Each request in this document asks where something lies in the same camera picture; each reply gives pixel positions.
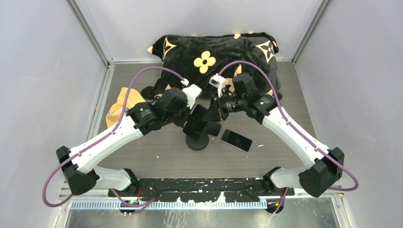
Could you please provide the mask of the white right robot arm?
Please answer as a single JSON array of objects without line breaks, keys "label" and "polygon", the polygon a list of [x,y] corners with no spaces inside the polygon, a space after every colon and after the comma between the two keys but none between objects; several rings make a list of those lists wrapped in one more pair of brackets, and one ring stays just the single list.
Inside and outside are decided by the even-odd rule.
[{"label": "white right robot arm", "polygon": [[262,95],[254,79],[240,74],[233,79],[234,92],[226,92],[226,79],[213,75],[209,83],[217,88],[203,119],[207,122],[225,121],[230,113],[244,111],[248,117],[274,132],[302,161],[299,168],[274,168],[268,175],[271,188],[278,195],[290,187],[302,188],[312,197],[320,197],[342,177],[345,155],[337,147],[330,149],[317,141],[287,114],[271,95]]}]

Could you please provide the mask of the white-edged smartphone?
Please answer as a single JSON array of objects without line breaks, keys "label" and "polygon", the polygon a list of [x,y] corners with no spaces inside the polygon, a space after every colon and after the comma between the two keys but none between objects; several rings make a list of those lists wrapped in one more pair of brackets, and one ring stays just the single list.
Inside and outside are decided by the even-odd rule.
[{"label": "white-edged smartphone", "polygon": [[249,152],[252,140],[236,132],[226,129],[221,136],[221,141],[244,152]]}]

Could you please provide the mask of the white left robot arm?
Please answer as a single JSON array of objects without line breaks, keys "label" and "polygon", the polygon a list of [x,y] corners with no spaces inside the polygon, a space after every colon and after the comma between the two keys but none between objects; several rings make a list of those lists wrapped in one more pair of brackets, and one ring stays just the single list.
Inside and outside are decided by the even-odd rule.
[{"label": "white left robot arm", "polygon": [[129,191],[139,197],[145,193],[146,184],[128,169],[113,170],[99,167],[107,156],[151,131],[173,123],[184,127],[196,99],[201,94],[196,85],[165,90],[152,102],[140,101],[124,113],[121,122],[89,141],[71,149],[62,146],[56,150],[62,171],[74,196],[95,188]]}]

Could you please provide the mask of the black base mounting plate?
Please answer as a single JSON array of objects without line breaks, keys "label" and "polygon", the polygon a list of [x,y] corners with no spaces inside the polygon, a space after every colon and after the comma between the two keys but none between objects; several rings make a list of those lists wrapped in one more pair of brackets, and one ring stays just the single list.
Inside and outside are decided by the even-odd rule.
[{"label": "black base mounting plate", "polygon": [[139,197],[160,202],[193,201],[257,202],[263,197],[282,197],[284,190],[276,188],[268,178],[141,178],[123,191],[120,197]]}]

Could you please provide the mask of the small black smartphone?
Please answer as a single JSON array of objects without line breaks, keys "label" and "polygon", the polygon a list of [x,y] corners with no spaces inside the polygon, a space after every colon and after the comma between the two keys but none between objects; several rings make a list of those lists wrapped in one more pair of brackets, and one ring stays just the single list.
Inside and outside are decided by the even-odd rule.
[{"label": "small black smartphone", "polygon": [[218,136],[221,131],[221,124],[218,122],[208,122],[206,125],[206,132],[212,136]]}]

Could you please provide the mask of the yellow cloth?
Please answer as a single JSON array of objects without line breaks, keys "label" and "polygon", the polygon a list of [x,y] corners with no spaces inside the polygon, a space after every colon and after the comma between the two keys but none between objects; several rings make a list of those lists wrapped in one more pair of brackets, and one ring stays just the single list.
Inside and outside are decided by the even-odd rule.
[{"label": "yellow cloth", "polygon": [[[106,114],[107,128],[113,126],[115,123],[118,122],[118,120],[120,118],[120,114],[122,112],[122,108],[123,108],[127,90],[128,90],[127,87],[121,88],[116,102],[110,107],[108,113]],[[145,99],[141,96],[141,94],[136,89],[131,88],[128,99],[127,99],[126,108],[131,109],[137,103],[142,103],[142,102],[145,102]]]}]

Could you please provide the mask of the black flower-pattern pillow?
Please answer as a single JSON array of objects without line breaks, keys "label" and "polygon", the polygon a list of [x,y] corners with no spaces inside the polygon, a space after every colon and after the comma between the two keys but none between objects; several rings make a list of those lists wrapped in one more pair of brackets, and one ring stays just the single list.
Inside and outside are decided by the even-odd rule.
[{"label": "black flower-pattern pillow", "polygon": [[148,52],[159,57],[163,67],[201,88],[202,98],[208,98],[217,91],[209,84],[210,77],[234,61],[237,64],[221,73],[223,78],[232,79],[247,73],[253,77],[260,93],[273,94],[265,77],[246,64],[253,63],[267,75],[279,99],[282,98],[276,60],[279,47],[274,37],[265,32],[204,37],[164,35],[148,48]]}]

